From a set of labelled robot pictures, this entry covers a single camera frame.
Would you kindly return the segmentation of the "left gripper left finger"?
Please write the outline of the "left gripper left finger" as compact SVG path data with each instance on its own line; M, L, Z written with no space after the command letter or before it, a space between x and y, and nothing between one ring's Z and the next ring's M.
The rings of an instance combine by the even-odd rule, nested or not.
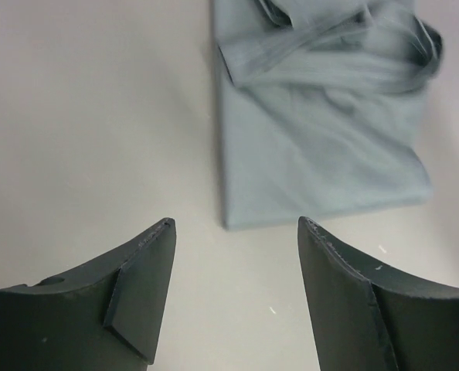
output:
M127 243L36 285L0 289L0 370L145 370L158 347L176 228Z

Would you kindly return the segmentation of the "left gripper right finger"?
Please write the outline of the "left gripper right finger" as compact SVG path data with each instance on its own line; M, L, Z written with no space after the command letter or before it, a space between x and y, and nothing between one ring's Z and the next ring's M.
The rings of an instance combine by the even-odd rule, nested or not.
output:
M323 370L459 370L459 288L408 274L307 217L297 245Z

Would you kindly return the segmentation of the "grey t shirt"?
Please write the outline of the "grey t shirt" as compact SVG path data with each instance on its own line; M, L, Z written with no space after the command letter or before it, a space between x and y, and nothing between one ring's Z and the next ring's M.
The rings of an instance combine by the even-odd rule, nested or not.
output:
M243 229L407 206L440 33L412 1L216 1L223 222Z

